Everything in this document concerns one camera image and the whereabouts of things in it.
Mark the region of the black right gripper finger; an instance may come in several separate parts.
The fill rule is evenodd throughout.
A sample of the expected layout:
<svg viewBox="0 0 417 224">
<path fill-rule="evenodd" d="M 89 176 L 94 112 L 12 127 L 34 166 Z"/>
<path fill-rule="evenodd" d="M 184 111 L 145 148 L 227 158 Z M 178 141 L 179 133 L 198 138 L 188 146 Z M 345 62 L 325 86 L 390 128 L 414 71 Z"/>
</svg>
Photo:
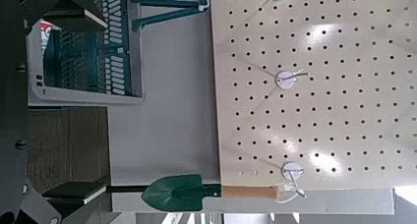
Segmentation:
<svg viewBox="0 0 417 224">
<path fill-rule="evenodd" d="M 100 182 L 68 182 L 43 195 L 26 188 L 18 224 L 87 224 L 106 194 Z"/>
<path fill-rule="evenodd" d="M 93 0 L 20 0 L 26 32 L 40 20 L 71 31 L 103 31 L 108 24 Z"/>
</svg>

